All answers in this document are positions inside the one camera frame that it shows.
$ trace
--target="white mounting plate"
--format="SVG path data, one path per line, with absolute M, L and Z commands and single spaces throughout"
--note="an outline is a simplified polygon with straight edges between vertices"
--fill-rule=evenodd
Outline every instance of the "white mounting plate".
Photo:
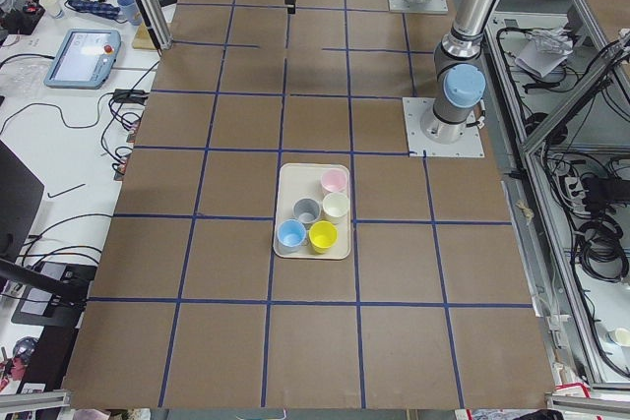
M 403 98 L 409 155 L 423 157 L 426 153 L 427 156 L 437 157 L 485 157 L 477 127 L 467 128 L 462 137 L 450 145 L 435 143 L 424 135 L 420 129 L 420 118 L 425 110 L 433 106 L 434 100 L 429 97 Z M 472 112 L 469 120 L 474 120 Z
M 389 0 L 390 12 L 401 12 L 404 14 L 438 14 L 446 15 L 449 8 L 446 0 L 429 0 L 422 4 L 410 4 L 405 0 Z

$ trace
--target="cup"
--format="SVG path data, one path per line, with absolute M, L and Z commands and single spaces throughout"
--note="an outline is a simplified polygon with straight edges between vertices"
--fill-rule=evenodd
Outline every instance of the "cup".
M 285 220 L 278 227 L 276 237 L 283 253 L 295 253 L 306 241 L 306 228 L 297 220 Z
M 319 220 L 321 211 L 319 203 L 313 199 L 300 199 L 293 206 L 293 216 L 306 228 Z
M 136 0 L 118 0 L 118 7 L 120 7 L 123 17 L 127 19 L 131 25 L 137 27 L 142 23 L 142 17 L 138 10 Z
M 341 223 L 350 211 L 350 199 L 346 194 L 333 192 L 324 198 L 322 209 L 328 221 L 334 224 Z
M 60 19 L 64 16 L 59 0 L 39 0 L 39 5 L 42 6 L 46 13 L 53 19 Z
M 619 346 L 630 346 L 630 330 L 614 329 L 608 332 L 608 338 Z
M 347 187 L 347 175 L 340 169 L 330 169 L 320 179 L 324 195 L 331 192 L 343 192 Z
M 337 242 L 337 227 L 330 221 L 317 221 L 308 230 L 308 239 L 315 253 L 324 254 Z

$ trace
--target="yellow cup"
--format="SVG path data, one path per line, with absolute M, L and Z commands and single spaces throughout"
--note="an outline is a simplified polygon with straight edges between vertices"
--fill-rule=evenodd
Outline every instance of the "yellow cup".
M 337 242 L 337 228 L 330 221 L 320 220 L 310 227 L 308 238 L 316 253 L 326 253 Z

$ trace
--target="blue joint cap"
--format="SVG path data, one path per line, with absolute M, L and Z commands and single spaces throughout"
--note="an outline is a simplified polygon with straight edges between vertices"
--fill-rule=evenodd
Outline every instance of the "blue joint cap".
M 444 93 L 454 106 L 472 108 L 483 97 L 485 77 L 472 64 L 458 64 L 444 80 Z

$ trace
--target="tray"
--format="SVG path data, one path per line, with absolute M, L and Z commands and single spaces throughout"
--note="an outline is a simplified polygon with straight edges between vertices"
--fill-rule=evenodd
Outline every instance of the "tray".
M 324 199 L 324 191 L 320 185 L 320 178 L 324 172 L 330 169 L 341 169 L 346 173 L 348 185 L 345 194 L 351 198 L 349 193 L 351 181 L 349 171 L 345 166 L 340 164 L 289 163 L 281 168 L 278 203 L 276 205 L 276 228 L 278 228 L 278 225 L 283 221 L 293 218 L 293 205 L 300 199 L 314 199 L 321 205 Z M 350 249 L 352 248 L 351 213 L 352 209 L 350 209 L 346 219 L 336 225 L 339 236 L 337 243 L 335 243 L 335 246 L 333 246 L 328 253 L 315 253 L 310 243 L 302 246 L 295 253 L 285 253 L 279 248 L 278 239 L 276 238 L 276 228 L 274 229 L 274 252 L 281 258 L 342 260 L 350 254 Z

